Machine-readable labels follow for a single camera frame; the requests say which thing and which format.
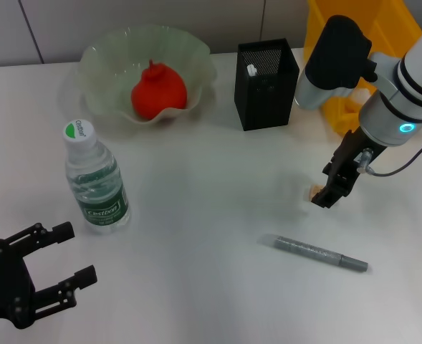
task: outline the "white table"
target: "white table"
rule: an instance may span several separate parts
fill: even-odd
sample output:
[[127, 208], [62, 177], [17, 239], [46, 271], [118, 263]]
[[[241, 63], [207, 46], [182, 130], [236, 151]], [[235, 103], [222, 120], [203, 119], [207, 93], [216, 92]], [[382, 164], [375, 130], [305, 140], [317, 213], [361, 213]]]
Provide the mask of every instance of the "white table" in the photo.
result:
[[[422, 343], [422, 156], [391, 178], [362, 176], [331, 209], [305, 201], [340, 138], [294, 105], [288, 126], [245, 133], [233, 101], [235, 54], [199, 114], [114, 136], [133, 208], [111, 236], [84, 229], [64, 176], [61, 130], [86, 117], [76, 64], [0, 68], [0, 238], [71, 221], [76, 237], [27, 257], [38, 290], [93, 264], [77, 307], [0, 343]], [[392, 171], [422, 133], [374, 164]], [[370, 263], [359, 274], [257, 244], [263, 234]]]

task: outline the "plastic bottle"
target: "plastic bottle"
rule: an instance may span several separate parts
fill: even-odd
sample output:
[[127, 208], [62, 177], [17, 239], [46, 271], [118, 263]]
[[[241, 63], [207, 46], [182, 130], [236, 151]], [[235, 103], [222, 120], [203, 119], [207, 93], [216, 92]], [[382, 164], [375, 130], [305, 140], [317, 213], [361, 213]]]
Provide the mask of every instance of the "plastic bottle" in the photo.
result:
[[73, 120], [63, 130], [66, 177], [89, 227], [109, 234], [125, 227], [130, 207], [115, 157], [87, 120]]

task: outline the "white bowl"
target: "white bowl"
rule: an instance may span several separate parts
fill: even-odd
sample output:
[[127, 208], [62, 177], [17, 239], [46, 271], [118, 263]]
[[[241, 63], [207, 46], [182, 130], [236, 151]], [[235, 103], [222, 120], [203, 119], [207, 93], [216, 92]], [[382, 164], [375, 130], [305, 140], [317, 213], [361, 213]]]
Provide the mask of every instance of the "white bowl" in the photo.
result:
[[[131, 90], [149, 59], [168, 65], [182, 77], [187, 87], [185, 109], [168, 108], [152, 120], [134, 111]], [[92, 113], [123, 116], [138, 125], [188, 113], [215, 76], [207, 45], [188, 32], [158, 25], [128, 27], [102, 36], [85, 50], [77, 68], [77, 81]]]

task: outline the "wall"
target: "wall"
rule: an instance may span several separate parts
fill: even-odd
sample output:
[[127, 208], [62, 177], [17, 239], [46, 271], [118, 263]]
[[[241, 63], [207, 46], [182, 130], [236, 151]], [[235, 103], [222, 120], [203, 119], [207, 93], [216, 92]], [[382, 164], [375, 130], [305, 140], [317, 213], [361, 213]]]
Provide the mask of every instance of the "wall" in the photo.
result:
[[[190, 31], [212, 52], [260, 38], [301, 47], [308, 13], [307, 0], [0, 0], [0, 66], [40, 63], [18, 1], [45, 62], [77, 61], [104, 32], [142, 23]], [[422, 0], [406, 5], [422, 28]]]

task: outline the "black mesh pen holder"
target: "black mesh pen holder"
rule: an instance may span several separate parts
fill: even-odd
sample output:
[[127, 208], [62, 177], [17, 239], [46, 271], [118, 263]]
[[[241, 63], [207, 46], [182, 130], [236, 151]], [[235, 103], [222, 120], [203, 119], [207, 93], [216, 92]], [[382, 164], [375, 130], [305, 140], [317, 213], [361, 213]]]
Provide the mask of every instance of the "black mesh pen holder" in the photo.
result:
[[289, 122], [298, 73], [286, 39], [238, 46], [234, 102], [244, 130], [277, 127]]

